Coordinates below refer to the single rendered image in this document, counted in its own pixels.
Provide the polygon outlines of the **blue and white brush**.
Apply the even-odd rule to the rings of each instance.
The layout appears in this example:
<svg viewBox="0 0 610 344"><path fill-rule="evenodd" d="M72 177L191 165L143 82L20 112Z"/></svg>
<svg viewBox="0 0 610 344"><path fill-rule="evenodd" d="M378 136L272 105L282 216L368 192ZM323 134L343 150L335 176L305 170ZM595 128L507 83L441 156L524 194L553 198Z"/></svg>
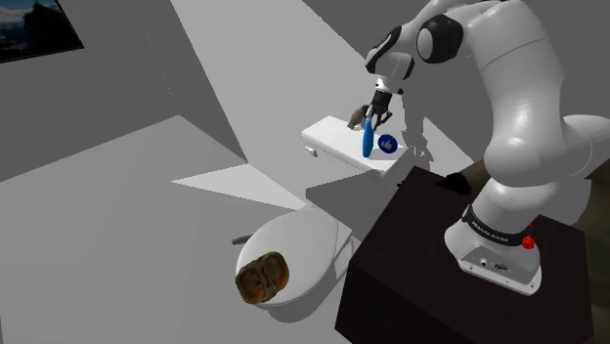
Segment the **blue and white brush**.
<svg viewBox="0 0 610 344"><path fill-rule="evenodd" d="M364 125L363 125L363 129L364 129L363 140L362 140L363 157L369 157L370 153L372 151L372 148L373 148L374 131L373 131L372 124L371 124L372 115L373 115L373 105L370 105L365 114Z"/></svg>

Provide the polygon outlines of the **grey brown figure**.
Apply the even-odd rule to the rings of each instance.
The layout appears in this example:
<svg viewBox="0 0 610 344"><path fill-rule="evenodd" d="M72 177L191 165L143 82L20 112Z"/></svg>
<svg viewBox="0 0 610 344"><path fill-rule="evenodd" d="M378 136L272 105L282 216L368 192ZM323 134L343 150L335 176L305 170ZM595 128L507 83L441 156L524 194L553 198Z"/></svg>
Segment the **grey brown figure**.
<svg viewBox="0 0 610 344"><path fill-rule="evenodd" d="M353 130L357 125L361 124L363 119L366 117L368 108L368 106L360 106L356 108L351 114L347 127Z"/></svg>

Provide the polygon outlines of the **blue round thumbs-up badge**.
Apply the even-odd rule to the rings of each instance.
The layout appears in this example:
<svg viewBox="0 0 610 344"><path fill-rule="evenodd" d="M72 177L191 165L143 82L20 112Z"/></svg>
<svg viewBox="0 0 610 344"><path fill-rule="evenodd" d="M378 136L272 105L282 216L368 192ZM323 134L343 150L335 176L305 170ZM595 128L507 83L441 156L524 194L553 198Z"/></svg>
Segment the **blue round thumbs-up badge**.
<svg viewBox="0 0 610 344"><path fill-rule="evenodd" d="M399 147L397 140L389 134L381 135L377 140L377 145L384 153L388 154L394 153Z"/></svg>

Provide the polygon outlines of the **white toilet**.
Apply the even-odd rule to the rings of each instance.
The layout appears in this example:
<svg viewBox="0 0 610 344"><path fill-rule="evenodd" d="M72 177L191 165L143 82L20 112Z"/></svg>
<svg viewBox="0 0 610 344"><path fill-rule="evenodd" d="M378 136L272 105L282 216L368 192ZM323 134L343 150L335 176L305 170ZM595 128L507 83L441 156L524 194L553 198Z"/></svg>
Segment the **white toilet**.
<svg viewBox="0 0 610 344"><path fill-rule="evenodd" d="M362 155L363 127L351 130L347 122L327 116L301 132L305 148L313 156L330 157L364 172L384 175L405 152L398 143L394 153L384 153L377 145L383 135L374 131L369 157ZM273 307L296 301L312 291L324 278L348 237L347 229L323 209L308 205L282 215L257 230L241 249L238 270L270 251L284 257L289 281L270 301L254 304Z"/></svg>

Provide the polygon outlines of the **dark robot stand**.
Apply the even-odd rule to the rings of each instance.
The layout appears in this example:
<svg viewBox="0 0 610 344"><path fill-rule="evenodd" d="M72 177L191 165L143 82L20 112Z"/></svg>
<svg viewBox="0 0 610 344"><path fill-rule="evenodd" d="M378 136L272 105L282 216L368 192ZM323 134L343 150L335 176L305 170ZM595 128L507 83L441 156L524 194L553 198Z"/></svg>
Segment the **dark robot stand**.
<svg viewBox="0 0 610 344"><path fill-rule="evenodd" d="M351 344L592 344L584 234L533 222L542 284L521 295L464 272L445 230L471 196L415 167L349 262L335 328Z"/></svg>

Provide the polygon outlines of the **brown two-compartment tray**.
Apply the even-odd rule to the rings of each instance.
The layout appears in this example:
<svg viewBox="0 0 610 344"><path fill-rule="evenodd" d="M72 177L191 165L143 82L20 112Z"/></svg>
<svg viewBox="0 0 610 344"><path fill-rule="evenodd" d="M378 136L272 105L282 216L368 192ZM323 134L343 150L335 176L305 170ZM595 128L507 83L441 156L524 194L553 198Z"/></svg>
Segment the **brown two-compartment tray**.
<svg viewBox="0 0 610 344"><path fill-rule="evenodd" d="M270 251L241 267L235 277L240 297L247 304L270 301L289 281L289 269L284 257Z"/></svg>

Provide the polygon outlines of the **dark framed wall picture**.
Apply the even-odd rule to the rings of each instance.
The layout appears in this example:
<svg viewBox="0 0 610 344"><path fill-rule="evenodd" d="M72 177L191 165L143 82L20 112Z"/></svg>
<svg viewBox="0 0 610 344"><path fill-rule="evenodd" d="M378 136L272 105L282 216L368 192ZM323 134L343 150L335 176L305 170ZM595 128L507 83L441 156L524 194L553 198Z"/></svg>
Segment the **dark framed wall picture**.
<svg viewBox="0 0 610 344"><path fill-rule="evenodd" d="M58 0L0 0L0 64L83 48Z"/></svg>

